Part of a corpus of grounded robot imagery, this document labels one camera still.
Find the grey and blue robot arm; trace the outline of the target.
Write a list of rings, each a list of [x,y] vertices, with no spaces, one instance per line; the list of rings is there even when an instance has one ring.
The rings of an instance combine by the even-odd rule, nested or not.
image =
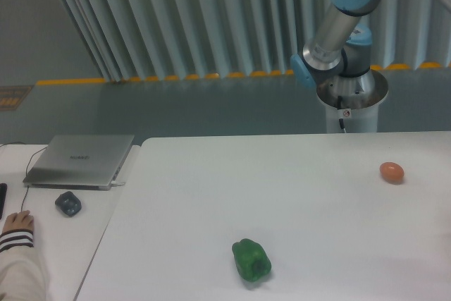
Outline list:
[[[438,0],[446,8],[450,0]],[[297,80],[316,87],[336,75],[357,78],[370,69],[369,62],[353,68],[345,45],[360,18],[376,9],[381,0],[331,0],[326,15],[313,39],[290,58]]]

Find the white striped sleeve forearm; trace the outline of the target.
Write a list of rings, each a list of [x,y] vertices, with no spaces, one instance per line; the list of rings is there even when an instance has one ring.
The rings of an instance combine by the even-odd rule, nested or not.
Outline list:
[[[46,300],[44,271],[34,247],[33,232],[1,234],[1,300]]]

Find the person's hand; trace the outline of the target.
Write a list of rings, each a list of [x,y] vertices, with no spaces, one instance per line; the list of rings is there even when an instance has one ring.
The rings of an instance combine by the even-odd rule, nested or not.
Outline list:
[[[35,231],[35,218],[29,210],[12,213],[6,217],[1,234],[26,231],[33,234]]]

